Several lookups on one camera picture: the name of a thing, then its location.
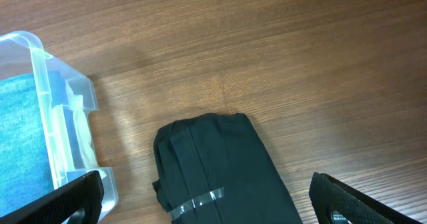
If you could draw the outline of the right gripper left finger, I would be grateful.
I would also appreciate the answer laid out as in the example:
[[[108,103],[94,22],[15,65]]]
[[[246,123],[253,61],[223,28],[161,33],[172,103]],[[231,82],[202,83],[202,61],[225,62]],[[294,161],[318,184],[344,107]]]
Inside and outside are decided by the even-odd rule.
[[[90,171],[38,200],[1,218],[2,224],[97,224],[101,215],[103,184]]]

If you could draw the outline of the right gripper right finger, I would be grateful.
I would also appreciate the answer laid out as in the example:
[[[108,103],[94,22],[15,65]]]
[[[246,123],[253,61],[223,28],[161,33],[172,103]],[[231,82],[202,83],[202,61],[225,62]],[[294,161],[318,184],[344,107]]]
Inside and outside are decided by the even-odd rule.
[[[420,224],[325,173],[313,174],[309,196],[322,224]]]

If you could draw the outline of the cream cloth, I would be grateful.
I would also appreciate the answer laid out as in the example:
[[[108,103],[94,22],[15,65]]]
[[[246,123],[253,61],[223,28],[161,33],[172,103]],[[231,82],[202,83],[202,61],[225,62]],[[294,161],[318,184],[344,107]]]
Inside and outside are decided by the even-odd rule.
[[[83,95],[76,95],[67,81],[65,90],[68,100],[68,110],[65,114],[67,124],[71,129],[68,131],[68,135],[73,155],[73,168],[99,171],[101,178],[104,179],[107,174],[99,168],[97,163],[89,122],[83,106]]]

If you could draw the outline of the blue denim jeans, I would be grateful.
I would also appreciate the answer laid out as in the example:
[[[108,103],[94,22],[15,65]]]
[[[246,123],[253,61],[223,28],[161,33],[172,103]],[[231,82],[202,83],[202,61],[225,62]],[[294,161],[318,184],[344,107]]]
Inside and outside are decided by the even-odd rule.
[[[34,74],[1,81],[1,216],[54,190]]]

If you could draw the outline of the black garment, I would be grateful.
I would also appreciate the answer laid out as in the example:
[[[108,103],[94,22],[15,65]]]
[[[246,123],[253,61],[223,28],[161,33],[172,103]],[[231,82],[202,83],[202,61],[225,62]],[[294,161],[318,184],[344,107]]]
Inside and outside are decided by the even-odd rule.
[[[301,223],[262,140],[243,113],[207,113],[160,128],[157,200],[172,223]]]

